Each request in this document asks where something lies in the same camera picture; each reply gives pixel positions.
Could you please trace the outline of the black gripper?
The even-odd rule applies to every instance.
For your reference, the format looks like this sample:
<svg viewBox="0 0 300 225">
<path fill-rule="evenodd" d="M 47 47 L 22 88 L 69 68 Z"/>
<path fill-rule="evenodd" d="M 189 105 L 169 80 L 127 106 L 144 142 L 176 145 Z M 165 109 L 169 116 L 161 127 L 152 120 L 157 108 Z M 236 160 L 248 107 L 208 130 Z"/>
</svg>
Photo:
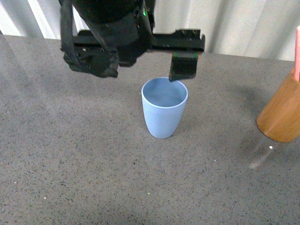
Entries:
<svg viewBox="0 0 300 225">
<path fill-rule="evenodd" d="M 64 15 L 60 21 L 63 59 L 75 72 L 117 78 L 117 69 L 110 66 L 132 66 L 149 50 L 172 51 L 169 81 L 193 79 L 205 35 L 200 30 L 154 34 L 153 24 L 147 15 L 128 15 L 113 23 L 90 22 L 89 30 L 74 36 L 73 16 Z"/>
</svg>

